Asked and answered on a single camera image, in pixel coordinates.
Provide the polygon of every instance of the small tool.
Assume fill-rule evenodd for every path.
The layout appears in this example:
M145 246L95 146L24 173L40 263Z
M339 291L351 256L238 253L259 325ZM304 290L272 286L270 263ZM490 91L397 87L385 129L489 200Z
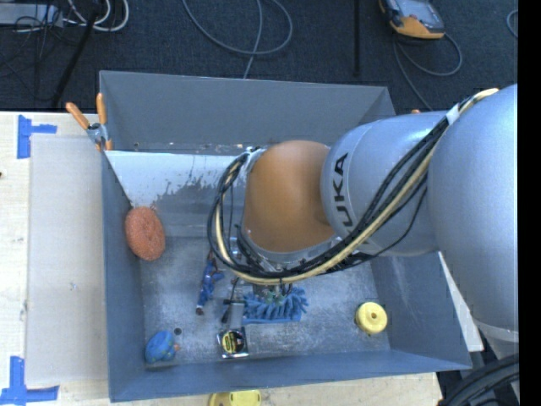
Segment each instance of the small tool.
M99 123L90 124L88 118L79 110L73 102L66 103L66 110L75 118L82 129L86 131L89 138L95 143L98 151L111 151L112 139L107 132L107 112L103 101L103 94L96 96L96 109Z

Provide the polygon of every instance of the gray bin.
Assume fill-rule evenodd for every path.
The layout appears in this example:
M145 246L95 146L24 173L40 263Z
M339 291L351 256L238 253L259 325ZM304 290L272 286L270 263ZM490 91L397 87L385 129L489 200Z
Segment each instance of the gray bin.
M331 145L360 123L395 114L387 89L378 86L104 71L100 90L118 151L231 155L246 145L293 139ZM140 173L144 179L156 170ZM194 313L208 250L207 209L214 194L186 185L156 201L158 212L164 213L167 249L161 260L149 264L126 244L123 221L131 204L123 178L103 156L113 402L471 367L436 253L380 257L305 280L299 285L305 287L310 306L300 322L248 325L250 356L223 359L216 330L222 299L231 287L228 281L216 284L204 316ZM355 309L366 300L383 305L389 316L381 334L369 336L354 323ZM152 333L176 327L182 334L174 361L147 365L144 349Z

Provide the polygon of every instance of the blue tape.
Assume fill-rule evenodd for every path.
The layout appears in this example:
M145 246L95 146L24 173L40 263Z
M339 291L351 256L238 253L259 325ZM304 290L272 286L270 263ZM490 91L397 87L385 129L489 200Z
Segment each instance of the blue tape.
M29 158L30 157L30 136L34 133L41 134L56 134L56 125L32 125L32 120L26 118L22 114L19 115L19 132L17 139L17 158Z
M59 387L26 389L25 360L12 356L9 366L9 388L0 393L0 404L25 406L27 402L51 402L58 397Z

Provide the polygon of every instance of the blue brush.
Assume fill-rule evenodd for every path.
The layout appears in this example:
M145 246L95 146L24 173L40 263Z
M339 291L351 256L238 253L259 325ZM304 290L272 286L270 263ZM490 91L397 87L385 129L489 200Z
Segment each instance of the blue brush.
M269 292L261 297L253 292L244 295L243 323L284 323L300 321L306 313L308 300L304 298L303 288L293 288L287 295Z

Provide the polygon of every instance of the electronic device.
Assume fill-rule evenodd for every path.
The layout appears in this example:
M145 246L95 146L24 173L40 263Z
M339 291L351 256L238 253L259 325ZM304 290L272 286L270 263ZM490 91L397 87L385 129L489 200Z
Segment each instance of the electronic device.
M440 39L445 34L440 14L428 0L379 0L391 28L402 36Z

